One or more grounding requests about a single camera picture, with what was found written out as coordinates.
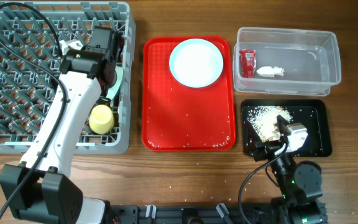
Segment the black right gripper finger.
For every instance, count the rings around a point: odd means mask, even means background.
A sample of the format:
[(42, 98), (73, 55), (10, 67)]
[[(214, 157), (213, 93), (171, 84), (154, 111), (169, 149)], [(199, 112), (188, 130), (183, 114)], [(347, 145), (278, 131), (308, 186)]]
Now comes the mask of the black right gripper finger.
[(248, 120), (244, 122), (244, 145), (261, 144), (262, 140)]
[(289, 130), (287, 126), (289, 125), (288, 121), (284, 119), (281, 115), (277, 116), (277, 126), (280, 132), (280, 138), (283, 140), (288, 139)]

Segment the food scraps and rice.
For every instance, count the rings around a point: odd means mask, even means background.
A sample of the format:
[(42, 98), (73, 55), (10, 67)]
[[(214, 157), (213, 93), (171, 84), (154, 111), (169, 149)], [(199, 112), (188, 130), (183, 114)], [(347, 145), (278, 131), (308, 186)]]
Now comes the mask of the food scraps and rice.
[(287, 122), (293, 119), (290, 112), (281, 106), (256, 106), (247, 112), (247, 120), (262, 142), (280, 139), (277, 116)]

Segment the white napkin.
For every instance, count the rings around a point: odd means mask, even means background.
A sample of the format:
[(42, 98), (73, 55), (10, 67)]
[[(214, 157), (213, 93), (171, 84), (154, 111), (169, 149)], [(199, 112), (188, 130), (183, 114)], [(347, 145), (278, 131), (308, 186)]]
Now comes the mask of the white napkin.
[(284, 76), (285, 70), (281, 67), (264, 66), (260, 67), (256, 72), (262, 77), (274, 78), (275, 76)]

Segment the red ketchup sachet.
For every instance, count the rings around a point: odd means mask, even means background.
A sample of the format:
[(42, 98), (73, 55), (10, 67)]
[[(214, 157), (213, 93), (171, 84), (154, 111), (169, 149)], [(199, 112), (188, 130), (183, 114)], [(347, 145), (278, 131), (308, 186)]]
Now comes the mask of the red ketchup sachet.
[(242, 49), (240, 53), (241, 77), (253, 78), (256, 69), (256, 51)]

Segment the light blue plate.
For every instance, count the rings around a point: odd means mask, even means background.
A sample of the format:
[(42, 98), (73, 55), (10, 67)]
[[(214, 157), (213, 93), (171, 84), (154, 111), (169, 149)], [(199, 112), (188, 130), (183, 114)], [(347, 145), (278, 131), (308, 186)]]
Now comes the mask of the light blue plate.
[(190, 88), (204, 88), (221, 76), (224, 59), (212, 42), (188, 39), (174, 47), (168, 66), (172, 76), (180, 84)]

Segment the green bowl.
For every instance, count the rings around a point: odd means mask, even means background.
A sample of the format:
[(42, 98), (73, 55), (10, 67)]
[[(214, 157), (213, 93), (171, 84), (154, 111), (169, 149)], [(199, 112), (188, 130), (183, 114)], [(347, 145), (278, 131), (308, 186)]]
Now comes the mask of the green bowl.
[(108, 90), (108, 94), (106, 95), (106, 98), (109, 98), (110, 100), (113, 100), (115, 97), (119, 95), (122, 80), (124, 78), (124, 69), (120, 66), (116, 66), (115, 73), (116, 73), (116, 82)]

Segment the yellow plastic cup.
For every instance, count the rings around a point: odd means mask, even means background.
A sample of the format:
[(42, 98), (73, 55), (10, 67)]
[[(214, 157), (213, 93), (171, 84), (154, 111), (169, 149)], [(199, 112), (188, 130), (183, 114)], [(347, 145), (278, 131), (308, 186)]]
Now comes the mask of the yellow plastic cup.
[(97, 134), (106, 134), (114, 126), (112, 109), (106, 105), (95, 106), (89, 116), (89, 127)]

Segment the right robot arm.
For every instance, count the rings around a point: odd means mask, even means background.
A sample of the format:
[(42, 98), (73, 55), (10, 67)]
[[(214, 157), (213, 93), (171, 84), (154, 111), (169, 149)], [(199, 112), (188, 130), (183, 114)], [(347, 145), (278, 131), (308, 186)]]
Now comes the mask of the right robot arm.
[(323, 195), (321, 167), (311, 161), (296, 163), (292, 152), (304, 145), (308, 137), (307, 128), (301, 123), (287, 122), (282, 116), (277, 116), (280, 139), (262, 142), (250, 122), (246, 121), (244, 129), (246, 136), (253, 139), (250, 147), (244, 152), (250, 154), (254, 160), (266, 161), (253, 170), (241, 184), (238, 205), (239, 212), (245, 223), (250, 220), (245, 215), (242, 204), (242, 193), (246, 184), (260, 170), (271, 168), (276, 186), (282, 196), (272, 199), (270, 218), (276, 223), (327, 223), (328, 216), (324, 203), (318, 201)]

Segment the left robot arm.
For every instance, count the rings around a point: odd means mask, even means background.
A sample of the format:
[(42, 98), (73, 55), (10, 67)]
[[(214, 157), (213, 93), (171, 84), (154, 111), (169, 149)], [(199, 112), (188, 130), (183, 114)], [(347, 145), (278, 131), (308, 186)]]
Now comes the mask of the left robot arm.
[(107, 200), (85, 197), (69, 178), (86, 119), (116, 82), (120, 33), (95, 27), (88, 45), (63, 56), (58, 88), (44, 123), (16, 166), (4, 165), (4, 205), (18, 220), (37, 223), (112, 223)]

